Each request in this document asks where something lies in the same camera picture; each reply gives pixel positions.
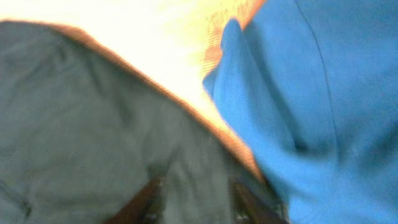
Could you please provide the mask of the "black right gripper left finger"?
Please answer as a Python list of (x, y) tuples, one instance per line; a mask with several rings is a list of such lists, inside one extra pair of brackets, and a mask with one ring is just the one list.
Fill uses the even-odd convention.
[(157, 224), (164, 209), (163, 178), (153, 178), (104, 224)]

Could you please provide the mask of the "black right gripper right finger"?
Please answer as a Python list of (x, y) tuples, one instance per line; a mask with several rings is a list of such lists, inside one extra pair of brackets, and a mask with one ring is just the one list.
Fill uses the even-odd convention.
[(232, 180), (230, 189), (233, 196), (234, 224), (288, 224), (286, 219), (273, 212), (243, 183)]

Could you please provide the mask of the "black shorts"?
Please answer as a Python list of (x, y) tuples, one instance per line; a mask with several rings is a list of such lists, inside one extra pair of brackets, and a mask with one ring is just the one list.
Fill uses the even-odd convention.
[(104, 223), (153, 178), (160, 223), (233, 223), (230, 182), (288, 221), (190, 113), (45, 26), (1, 23), (1, 222)]

